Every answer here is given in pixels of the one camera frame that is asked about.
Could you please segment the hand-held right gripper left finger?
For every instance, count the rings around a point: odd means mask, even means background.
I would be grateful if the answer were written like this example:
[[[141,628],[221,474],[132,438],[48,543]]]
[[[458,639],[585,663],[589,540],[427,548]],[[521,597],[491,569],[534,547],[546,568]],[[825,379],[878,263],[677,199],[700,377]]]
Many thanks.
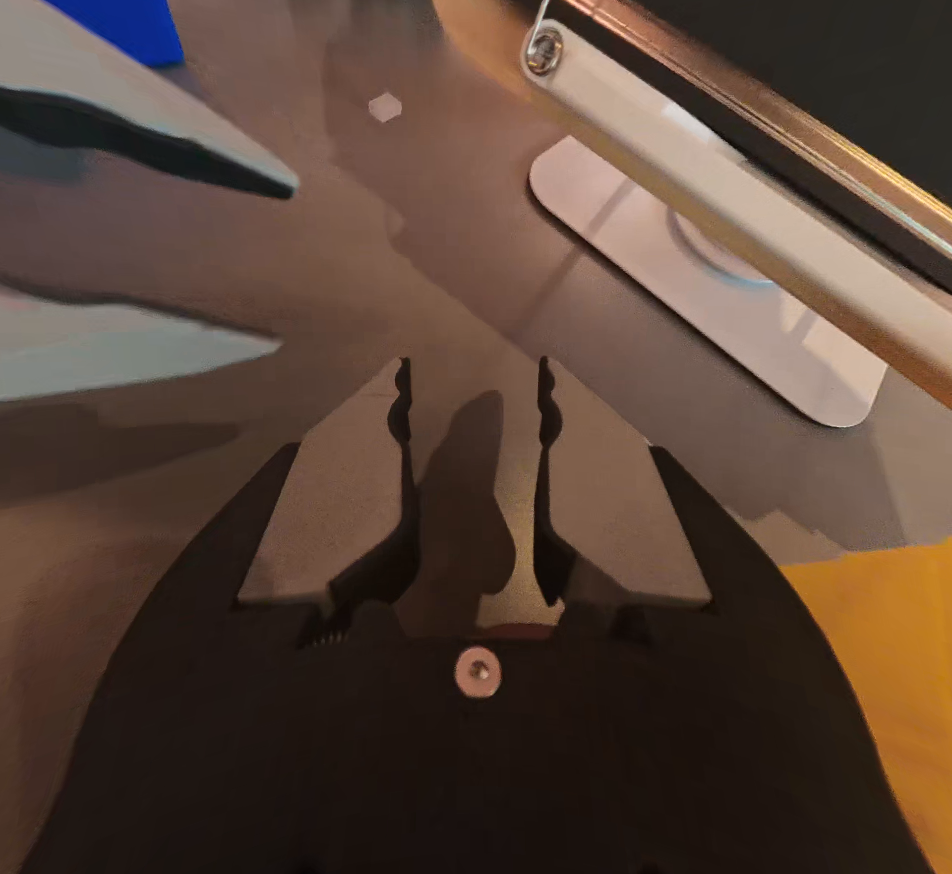
[[[396,358],[304,437],[239,591],[350,614],[393,604],[420,566],[411,363]]]

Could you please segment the black wooden book stand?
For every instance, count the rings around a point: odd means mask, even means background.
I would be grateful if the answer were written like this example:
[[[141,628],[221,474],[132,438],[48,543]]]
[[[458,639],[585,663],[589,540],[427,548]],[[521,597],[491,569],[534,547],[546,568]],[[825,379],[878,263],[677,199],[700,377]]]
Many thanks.
[[[813,421],[951,405],[950,0],[433,0],[542,207]]]

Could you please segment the yellow plastic bin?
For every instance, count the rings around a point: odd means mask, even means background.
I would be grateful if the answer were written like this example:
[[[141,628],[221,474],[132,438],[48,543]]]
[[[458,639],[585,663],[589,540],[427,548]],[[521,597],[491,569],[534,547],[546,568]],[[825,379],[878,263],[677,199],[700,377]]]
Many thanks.
[[[951,871],[951,541],[781,568],[859,698],[899,806]]]

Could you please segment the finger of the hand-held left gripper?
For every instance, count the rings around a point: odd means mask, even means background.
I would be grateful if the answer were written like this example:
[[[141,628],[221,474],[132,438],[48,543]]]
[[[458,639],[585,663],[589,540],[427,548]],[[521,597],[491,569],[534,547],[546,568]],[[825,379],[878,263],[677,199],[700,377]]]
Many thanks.
[[[44,0],[1,0],[1,126],[275,199],[300,185],[231,121]]]
[[[1,400],[192,377],[259,360],[279,333],[124,293],[1,280]]]

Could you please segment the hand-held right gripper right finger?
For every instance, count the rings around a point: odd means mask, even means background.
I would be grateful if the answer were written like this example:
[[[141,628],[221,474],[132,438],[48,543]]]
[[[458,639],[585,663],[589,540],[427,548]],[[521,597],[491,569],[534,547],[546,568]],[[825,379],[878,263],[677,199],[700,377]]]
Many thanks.
[[[545,603],[709,605],[649,441],[554,359],[541,358],[537,402],[533,571]]]

